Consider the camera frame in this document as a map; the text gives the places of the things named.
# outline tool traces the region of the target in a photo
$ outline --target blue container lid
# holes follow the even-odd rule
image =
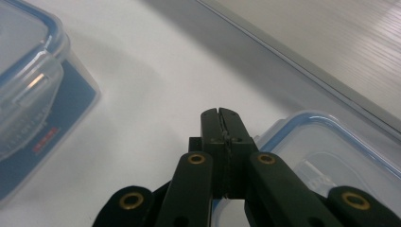
[[[22,1],[0,2],[0,161],[41,129],[69,51],[56,17]]]
[[[279,121],[256,144],[283,158],[309,189],[325,197],[332,187],[349,185],[401,216],[401,160],[383,157],[334,116],[297,113]]]

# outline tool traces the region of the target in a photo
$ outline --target brass screw insert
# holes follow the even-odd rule
[[[200,155],[200,154],[192,154],[191,156],[188,157],[188,162],[190,164],[194,164],[194,165],[202,164],[202,163],[204,163],[204,161],[206,161],[206,159],[204,158],[203,155]]]
[[[139,207],[144,202],[144,196],[138,192],[130,192],[120,199],[120,207],[124,210],[132,210]]]
[[[371,204],[365,198],[354,192],[344,192],[341,197],[345,203],[358,210],[369,210],[371,208]]]
[[[257,159],[259,160],[259,162],[261,162],[263,164],[267,164],[267,165],[275,164],[275,158],[266,153],[259,154],[259,156],[257,156]]]

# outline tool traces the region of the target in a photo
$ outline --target clear plastic container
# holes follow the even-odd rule
[[[50,111],[70,47],[60,27],[20,2],[0,2],[0,161],[23,148]]]
[[[95,102],[55,16],[0,1],[0,201],[39,165]]]

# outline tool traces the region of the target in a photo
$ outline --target red label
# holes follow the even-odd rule
[[[46,146],[46,144],[57,134],[59,129],[53,127],[50,131],[33,147],[33,152],[39,154],[39,152]]]

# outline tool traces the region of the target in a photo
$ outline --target screw hole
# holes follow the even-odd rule
[[[319,218],[314,218],[314,217],[308,218],[307,222],[312,227],[324,227],[323,221],[321,221]]]
[[[188,157],[188,162],[190,164],[201,164],[204,163],[205,160],[206,159],[204,158],[204,156],[200,154],[192,154]]]
[[[365,198],[356,193],[344,192],[341,196],[345,203],[358,210],[368,210],[371,208],[371,204]]]
[[[186,227],[189,224],[189,220],[186,217],[176,217],[173,224],[174,227]]]
[[[125,210],[132,210],[139,207],[144,202],[144,196],[138,192],[125,194],[120,199],[120,207]]]
[[[257,159],[263,164],[271,165],[275,163],[275,158],[268,154],[260,154]]]

